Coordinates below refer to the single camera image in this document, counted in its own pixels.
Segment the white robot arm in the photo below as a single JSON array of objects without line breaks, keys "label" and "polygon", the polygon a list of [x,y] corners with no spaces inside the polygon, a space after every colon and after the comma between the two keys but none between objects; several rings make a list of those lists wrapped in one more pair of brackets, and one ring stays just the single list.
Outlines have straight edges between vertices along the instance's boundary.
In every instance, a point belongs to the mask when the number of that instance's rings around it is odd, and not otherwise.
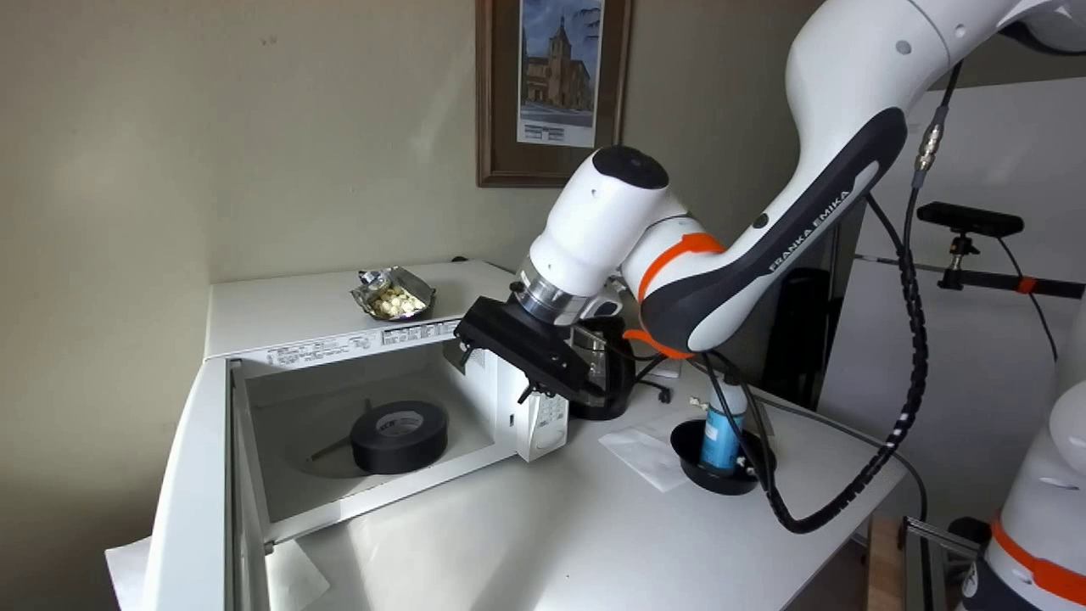
[{"label": "white robot arm", "polygon": [[668,193],[651,157],[603,145],[549,206],[528,284],[476,301],[459,339],[504,358],[542,394],[581,398],[590,382],[565,339],[566,317],[622,279],[655,352],[688,361],[723,348],[778,274],[896,164],[913,102],[995,34],[1082,53],[1082,0],[824,0],[784,76],[799,168],[729,247]]}]

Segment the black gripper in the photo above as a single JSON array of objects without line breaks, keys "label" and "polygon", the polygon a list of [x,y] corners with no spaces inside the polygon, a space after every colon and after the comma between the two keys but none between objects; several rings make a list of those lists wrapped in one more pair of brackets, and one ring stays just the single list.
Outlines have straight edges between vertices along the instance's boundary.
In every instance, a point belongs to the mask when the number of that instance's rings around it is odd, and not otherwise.
[{"label": "black gripper", "polygon": [[534,320],[520,301],[476,300],[454,325],[454,339],[504,358],[528,374],[534,389],[579,403],[603,401],[603,389],[590,382],[590,365],[556,325]]}]

